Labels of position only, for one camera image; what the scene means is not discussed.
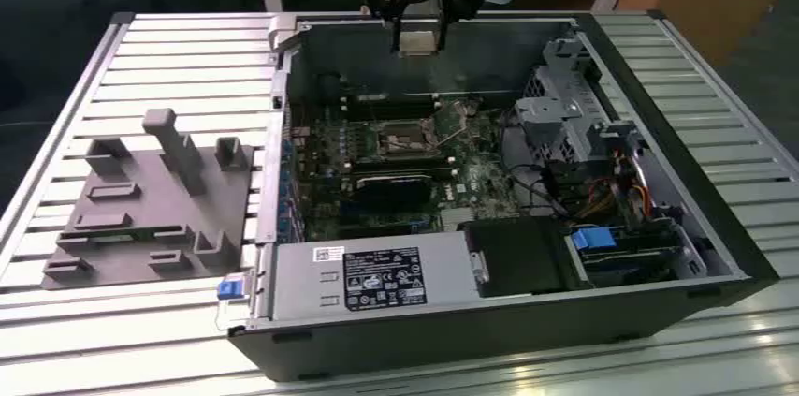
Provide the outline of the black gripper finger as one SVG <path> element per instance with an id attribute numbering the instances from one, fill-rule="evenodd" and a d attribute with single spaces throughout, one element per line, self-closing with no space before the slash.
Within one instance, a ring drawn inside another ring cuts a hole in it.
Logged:
<path id="1" fill-rule="evenodd" d="M 406 0 L 389 0 L 382 8 L 384 19 L 390 22 L 390 52 L 400 51 L 401 18 L 406 9 Z"/>
<path id="2" fill-rule="evenodd" d="M 445 48 L 445 38 L 448 33 L 448 25 L 450 22 L 452 0 L 438 0 L 438 36 L 436 50 L 442 51 Z"/>

